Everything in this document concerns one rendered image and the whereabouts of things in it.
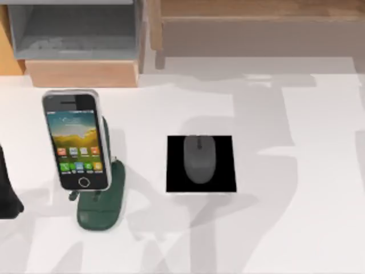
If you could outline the dark green phone stand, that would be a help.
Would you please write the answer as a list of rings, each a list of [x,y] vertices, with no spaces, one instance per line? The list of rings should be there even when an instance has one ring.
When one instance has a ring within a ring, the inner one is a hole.
[[[123,203],[125,166],[111,156],[108,123],[103,120],[108,156],[111,161],[112,182],[105,191],[71,191],[68,199],[77,201],[76,219],[79,226],[88,231],[106,231],[118,221]]]

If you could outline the grey pierced drawer inside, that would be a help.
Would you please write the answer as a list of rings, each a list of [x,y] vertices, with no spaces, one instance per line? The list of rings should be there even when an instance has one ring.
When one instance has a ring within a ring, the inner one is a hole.
[[[7,0],[14,56],[24,60],[131,60],[143,0]]]

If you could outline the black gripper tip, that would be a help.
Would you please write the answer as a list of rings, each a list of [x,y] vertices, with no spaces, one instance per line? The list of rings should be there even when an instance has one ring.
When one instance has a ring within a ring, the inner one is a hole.
[[[15,219],[25,207],[12,188],[3,148],[0,145],[0,220]]]

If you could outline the wooden cupboard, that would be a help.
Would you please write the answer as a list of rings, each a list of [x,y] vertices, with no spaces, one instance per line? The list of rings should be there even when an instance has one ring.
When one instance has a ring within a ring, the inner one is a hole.
[[[25,70],[24,60],[14,57],[7,6],[0,5],[0,76],[20,76]]]

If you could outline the pale wooden drawer front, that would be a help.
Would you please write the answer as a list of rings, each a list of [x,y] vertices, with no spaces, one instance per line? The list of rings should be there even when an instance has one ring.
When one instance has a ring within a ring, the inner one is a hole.
[[[27,60],[35,87],[114,88],[137,87],[138,61]]]

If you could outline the black mouse pad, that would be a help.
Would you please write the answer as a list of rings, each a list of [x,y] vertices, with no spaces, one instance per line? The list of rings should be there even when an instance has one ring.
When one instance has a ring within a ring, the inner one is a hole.
[[[169,193],[232,193],[237,191],[233,140],[230,135],[209,135],[216,143],[217,165],[206,184],[194,184],[183,164],[183,141],[188,135],[167,137],[166,191]]]

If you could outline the grey computer mouse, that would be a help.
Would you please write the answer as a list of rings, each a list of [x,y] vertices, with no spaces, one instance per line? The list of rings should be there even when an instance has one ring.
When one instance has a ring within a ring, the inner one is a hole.
[[[217,165],[216,143],[212,136],[188,135],[183,141],[184,170],[194,184],[206,184]]]

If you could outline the black and silver smartphone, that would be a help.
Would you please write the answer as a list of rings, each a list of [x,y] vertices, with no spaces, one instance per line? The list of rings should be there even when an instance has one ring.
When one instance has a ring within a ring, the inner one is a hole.
[[[60,185],[69,191],[109,189],[111,157],[98,93],[49,90],[42,107]]]

